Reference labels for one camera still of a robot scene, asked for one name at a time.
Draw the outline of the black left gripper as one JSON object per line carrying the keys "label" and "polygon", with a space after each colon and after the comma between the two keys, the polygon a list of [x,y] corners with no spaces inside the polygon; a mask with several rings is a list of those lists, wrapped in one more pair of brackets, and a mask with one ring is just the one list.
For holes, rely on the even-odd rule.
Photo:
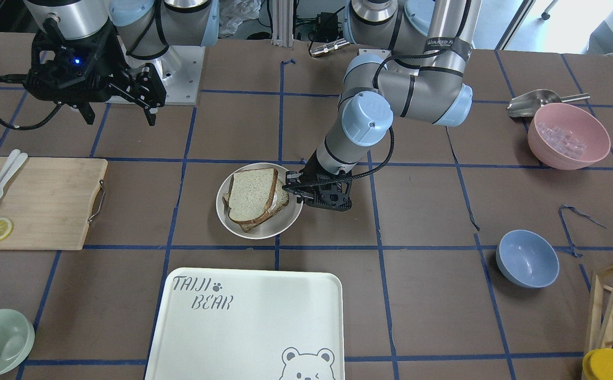
{"label": "black left gripper", "polygon": [[350,172],[340,170],[334,175],[323,168],[315,151],[302,170],[287,172],[283,190],[296,195],[299,203],[310,207],[344,212],[352,207],[352,181]]}

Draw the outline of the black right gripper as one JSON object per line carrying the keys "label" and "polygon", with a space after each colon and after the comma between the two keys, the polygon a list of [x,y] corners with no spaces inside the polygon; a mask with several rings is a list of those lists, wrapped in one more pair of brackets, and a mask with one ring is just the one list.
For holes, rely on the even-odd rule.
{"label": "black right gripper", "polygon": [[148,125],[156,125],[166,90],[152,63],[132,68],[126,62],[111,22],[87,37],[67,39],[58,21],[43,22],[32,43],[32,65],[24,88],[34,97],[77,106],[87,125],[96,113],[91,103],[113,96],[140,106]]}

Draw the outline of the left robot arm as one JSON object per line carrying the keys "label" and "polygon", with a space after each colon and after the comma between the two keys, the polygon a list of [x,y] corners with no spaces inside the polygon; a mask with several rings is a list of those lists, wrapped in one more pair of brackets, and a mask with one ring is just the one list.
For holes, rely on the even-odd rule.
{"label": "left robot arm", "polygon": [[353,45],[387,50],[363,53],[348,64],[338,115],[304,168],[288,172],[283,189],[299,202],[327,210],[351,208],[354,167],[384,136],[395,118],[443,127],[460,125],[472,106],[464,84],[480,1],[436,1],[429,23],[419,1],[349,1],[343,36]]}

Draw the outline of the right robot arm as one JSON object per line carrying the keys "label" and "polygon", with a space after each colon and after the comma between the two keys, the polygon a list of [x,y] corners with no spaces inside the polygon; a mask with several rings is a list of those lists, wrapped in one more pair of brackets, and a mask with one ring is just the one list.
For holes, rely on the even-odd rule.
{"label": "right robot arm", "polygon": [[218,1],[27,1],[39,25],[24,88],[94,123],[94,103],[132,103],[149,125],[166,105],[193,106]]}

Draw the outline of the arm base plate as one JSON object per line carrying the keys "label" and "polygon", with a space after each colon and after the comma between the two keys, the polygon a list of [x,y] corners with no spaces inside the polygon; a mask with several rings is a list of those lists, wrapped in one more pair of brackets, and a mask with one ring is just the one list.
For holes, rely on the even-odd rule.
{"label": "arm base plate", "polygon": [[359,53],[358,56],[361,55],[375,55],[377,57],[379,57],[381,60],[384,60],[386,58],[388,58],[390,56],[390,51],[388,50],[372,50],[372,49],[359,49]]}
{"label": "arm base plate", "polygon": [[200,79],[207,48],[204,46],[169,46],[164,53],[150,60],[140,54],[137,58],[125,54],[131,68],[152,63],[165,87],[164,106],[194,106],[199,94]]}

